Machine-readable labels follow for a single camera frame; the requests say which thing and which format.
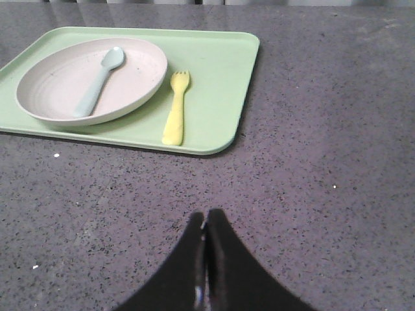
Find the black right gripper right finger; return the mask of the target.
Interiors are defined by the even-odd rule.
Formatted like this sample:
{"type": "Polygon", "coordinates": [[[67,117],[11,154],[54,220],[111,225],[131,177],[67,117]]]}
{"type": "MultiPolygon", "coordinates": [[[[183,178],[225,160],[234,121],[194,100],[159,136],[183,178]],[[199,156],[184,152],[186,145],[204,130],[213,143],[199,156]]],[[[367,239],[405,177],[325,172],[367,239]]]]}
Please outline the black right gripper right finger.
{"type": "Polygon", "coordinates": [[[312,310],[247,250],[222,209],[207,216],[206,262],[212,310],[312,310]]]}

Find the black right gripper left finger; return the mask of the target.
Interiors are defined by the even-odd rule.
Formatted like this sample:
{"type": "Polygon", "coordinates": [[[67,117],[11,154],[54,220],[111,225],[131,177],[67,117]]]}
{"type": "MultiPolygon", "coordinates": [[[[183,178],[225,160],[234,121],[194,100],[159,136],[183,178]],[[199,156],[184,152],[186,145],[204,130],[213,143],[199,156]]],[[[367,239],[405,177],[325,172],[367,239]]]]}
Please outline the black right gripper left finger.
{"type": "Polygon", "coordinates": [[[157,272],[118,310],[203,310],[206,286],[204,215],[190,216],[157,272]]]}

